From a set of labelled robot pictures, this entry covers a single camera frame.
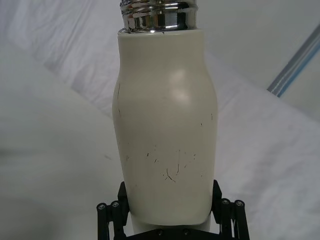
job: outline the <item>metal rod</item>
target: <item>metal rod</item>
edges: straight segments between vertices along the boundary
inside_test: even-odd
[[[319,49],[320,24],[288,62],[285,68],[275,78],[267,90],[277,97],[281,97]]]

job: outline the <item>black metal bar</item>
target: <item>black metal bar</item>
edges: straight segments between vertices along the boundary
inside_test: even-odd
[[[105,203],[100,203],[96,206],[96,210],[98,215],[98,240],[110,240],[107,205]]]
[[[127,225],[127,219],[129,214],[129,202],[127,197],[127,190],[125,186],[125,182],[123,181],[120,185],[119,192],[118,192],[118,201],[121,205],[122,210],[122,223],[123,226]]]
[[[239,240],[250,240],[245,211],[245,203],[241,200],[234,202],[234,214],[237,221],[237,233]]]
[[[231,202],[226,198],[221,199],[220,234],[223,240],[232,239]]]
[[[222,192],[216,180],[213,181],[212,206],[211,211],[216,224],[221,224],[221,198]]]
[[[221,240],[215,233],[185,228],[156,229],[127,237],[127,240]]]
[[[113,218],[114,240],[125,240],[127,237],[124,232],[122,206],[118,201],[111,204],[111,212]]]

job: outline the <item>black clamp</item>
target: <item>black clamp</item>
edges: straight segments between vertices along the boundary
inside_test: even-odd
[[[216,180],[213,182],[211,211],[215,222],[220,225],[219,234],[177,226],[126,236],[124,226],[127,224],[130,209],[124,182],[120,185],[118,201],[112,202],[111,205],[100,203],[96,209],[98,240],[110,240],[110,222],[113,222],[114,240],[250,240],[245,203],[241,200],[230,202],[222,198],[222,192]]]

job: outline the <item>cream painted tube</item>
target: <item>cream painted tube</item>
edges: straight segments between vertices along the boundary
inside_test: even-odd
[[[199,225],[212,204],[217,98],[199,29],[119,33],[112,114],[130,212]]]

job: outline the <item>black bracket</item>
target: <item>black bracket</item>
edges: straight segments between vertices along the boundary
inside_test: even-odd
[[[219,234],[177,226],[126,236],[124,226],[127,224],[130,209],[124,182],[120,185],[118,201],[112,202],[111,205],[100,203],[96,209],[98,240],[110,240],[110,222],[113,222],[114,240],[250,240],[245,203],[241,200],[231,202],[222,198],[216,180],[213,182],[211,211],[215,222],[220,225]]]

